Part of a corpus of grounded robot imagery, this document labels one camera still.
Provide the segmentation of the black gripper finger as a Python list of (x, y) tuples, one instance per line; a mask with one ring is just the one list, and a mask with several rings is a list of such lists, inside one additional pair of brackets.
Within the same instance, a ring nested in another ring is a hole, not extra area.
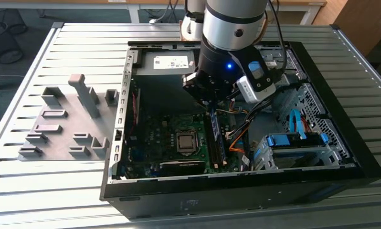
[(196, 73), (181, 75), (181, 88), (200, 105), (209, 105), (209, 92), (196, 77)]
[(211, 106), (216, 107), (216, 105), (227, 100), (231, 100), (238, 96), (238, 87), (235, 83), (223, 80), (211, 81), (212, 86), (212, 99)]

